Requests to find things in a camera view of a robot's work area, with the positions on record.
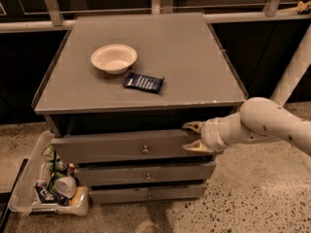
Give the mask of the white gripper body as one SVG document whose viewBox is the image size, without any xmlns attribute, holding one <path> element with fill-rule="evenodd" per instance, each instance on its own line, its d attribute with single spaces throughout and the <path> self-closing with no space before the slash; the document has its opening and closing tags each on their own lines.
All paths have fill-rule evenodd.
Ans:
<svg viewBox="0 0 311 233">
<path fill-rule="evenodd" d="M 220 133 L 220 119 L 218 117 L 206 120 L 201 127 L 201 141 L 204 146 L 215 152 L 222 152 L 228 148 Z"/>
</svg>

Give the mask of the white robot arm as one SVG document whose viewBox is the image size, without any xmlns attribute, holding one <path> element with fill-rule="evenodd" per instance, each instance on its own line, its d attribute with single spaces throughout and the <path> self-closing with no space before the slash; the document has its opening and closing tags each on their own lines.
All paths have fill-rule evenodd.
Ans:
<svg viewBox="0 0 311 233">
<path fill-rule="evenodd" d="M 212 153 L 221 152 L 233 144 L 255 144 L 280 139 L 311 155 L 311 121 L 295 116 L 284 108 L 310 64 L 311 26 L 270 98 L 250 98 L 238 112 L 230 116 L 184 124 L 185 129 L 198 133 L 200 139 L 183 148 Z"/>
</svg>

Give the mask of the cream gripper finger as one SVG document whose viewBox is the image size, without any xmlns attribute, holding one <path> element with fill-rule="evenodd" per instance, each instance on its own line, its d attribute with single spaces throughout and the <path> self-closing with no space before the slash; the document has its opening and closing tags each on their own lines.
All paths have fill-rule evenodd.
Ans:
<svg viewBox="0 0 311 233">
<path fill-rule="evenodd" d="M 182 128 L 185 130 L 191 130 L 196 133 L 200 133 L 204 123 L 202 121 L 191 121 L 183 124 Z"/>
<path fill-rule="evenodd" d="M 207 148 L 201 140 L 196 140 L 190 144 L 183 145 L 184 150 L 213 153 L 214 150 Z"/>
</svg>

